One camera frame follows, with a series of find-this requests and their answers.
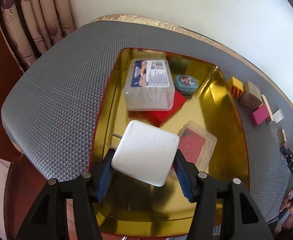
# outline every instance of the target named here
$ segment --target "white square object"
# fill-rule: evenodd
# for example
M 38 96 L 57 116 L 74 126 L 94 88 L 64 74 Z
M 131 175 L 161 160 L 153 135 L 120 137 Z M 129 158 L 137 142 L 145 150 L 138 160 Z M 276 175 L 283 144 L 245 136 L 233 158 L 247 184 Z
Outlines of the white square object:
M 278 111 L 276 111 L 273 114 L 273 118 L 274 118 L 275 123 L 278 123 L 279 121 L 281 121 L 284 118 L 284 115 L 282 113 L 282 110 L 279 109 Z
M 179 141 L 177 134 L 132 120 L 111 166 L 130 177 L 161 187 L 168 177 Z

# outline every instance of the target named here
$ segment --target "red block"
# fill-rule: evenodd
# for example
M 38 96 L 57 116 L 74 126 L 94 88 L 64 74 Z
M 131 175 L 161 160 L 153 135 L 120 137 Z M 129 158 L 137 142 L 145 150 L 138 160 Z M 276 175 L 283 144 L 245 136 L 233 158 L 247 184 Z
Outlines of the red block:
M 169 111 L 140 111 L 140 113 L 146 117 L 150 123 L 159 127 L 163 122 L 170 118 L 176 111 L 178 111 L 186 102 L 186 98 L 175 90 L 172 109 Z
M 266 105 L 262 105 L 250 114 L 250 118 L 254 125 L 261 124 L 265 119 L 270 116 Z

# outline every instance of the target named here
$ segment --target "wooden block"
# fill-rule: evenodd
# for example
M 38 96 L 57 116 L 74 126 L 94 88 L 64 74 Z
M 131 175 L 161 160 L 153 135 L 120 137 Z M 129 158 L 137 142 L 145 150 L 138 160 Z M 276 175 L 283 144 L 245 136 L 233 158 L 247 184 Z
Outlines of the wooden block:
M 283 144 L 283 143 L 287 142 L 285 131 L 283 129 L 278 130 L 278 136 L 279 136 L 279 143 L 280 144 Z
M 276 111 L 274 114 L 273 114 L 273 117 L 274 117 L 274 121 L 275 123 L 278 123 L 279 121 L 281 121 L 283 118 L 284 118 L 284 115 L 282 113 L 282 110 L 279 109 L 278 111 Z
M 266 105 L 262 105 L 250 114 L 250 118 L 254 125 L 261 124 L 269 116 L 269 111 L 267 110 Z
M 228 84 L 234 98 L 238 98 L 243 93 L 243 83 L 237 78 L 231 77 Z
M 239 97 L 239 104 L 253 112 L 262 104 L 261 92 L 259 88 L 250 81 L 244 82 L 243 89 L 244 92 Z
M 270 108 L 269 102 L 267 101 L 265 95 L 261 95 L 261 97 L 262 97 L 263 103 L 266 105 L 267 110 L 269 111 L 269 117 L 266 119 L 266 122 L 268 124 L 272 124 L 274 122 L 274 117 L 273 117 L 272 110 Z

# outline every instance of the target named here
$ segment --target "yellow block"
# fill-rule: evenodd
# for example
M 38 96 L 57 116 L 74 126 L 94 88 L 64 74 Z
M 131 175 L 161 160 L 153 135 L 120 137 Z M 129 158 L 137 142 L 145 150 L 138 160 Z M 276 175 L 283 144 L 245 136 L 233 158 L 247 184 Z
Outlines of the yellow block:
M 231 94 L 234 98 L 238 98 L 243 93 L 243 83 L 235 77 L 231 77 L 228 82 Z

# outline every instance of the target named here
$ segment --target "pink block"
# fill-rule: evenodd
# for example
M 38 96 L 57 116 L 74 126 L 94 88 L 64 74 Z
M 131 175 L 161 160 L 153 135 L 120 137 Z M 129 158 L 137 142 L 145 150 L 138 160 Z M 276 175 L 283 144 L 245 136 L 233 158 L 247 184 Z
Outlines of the pink block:
M 269 111 L 267 110 L 266 105 L 262 105 L 256 109 L 253 113 L 250 114 L 250 118 L 254 125 L 261 124 L 266 118 L 270 116 Z

